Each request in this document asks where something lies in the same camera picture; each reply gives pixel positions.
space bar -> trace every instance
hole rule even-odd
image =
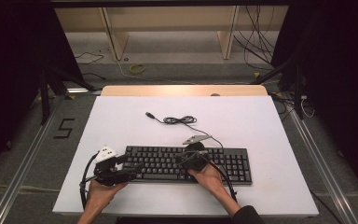
[[[144,174],[144,179],[177,179],[177,175],[151,175],[151,174]]]

black keyboard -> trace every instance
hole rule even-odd
[[[151,183],[195,183],[193,176],[181,165],[175,164],[176,154],[184,147],[137,147],[128,146],[129,158],[123,168],[131,168],[142,162],[144,168],[134,182]],[[223,166],[232,185],[251,185],[252,176],[246,148],[206,147],[208,158],[216,165]]]

person's right hand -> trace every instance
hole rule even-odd
[[[217,194],[221,190],[226,191],[223,187],[220,173],[209,163],[201,171],[188,169],[187,172],[190,175],[193,175],[200,185],[210,191],[213,195]]]

black sleeve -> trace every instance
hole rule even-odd
[[[257,214],[251,206],[244,206],[232,218],[233,224],[264,224],[263,219]]]

person's left hand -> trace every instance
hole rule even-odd
[[[113,200],[116,193],[127,185],[128,182],[108,187],[98,183],[96,180],[91,180],[89,184],[89,199],[87,204],[93,204],[104,209],[110,201]]]

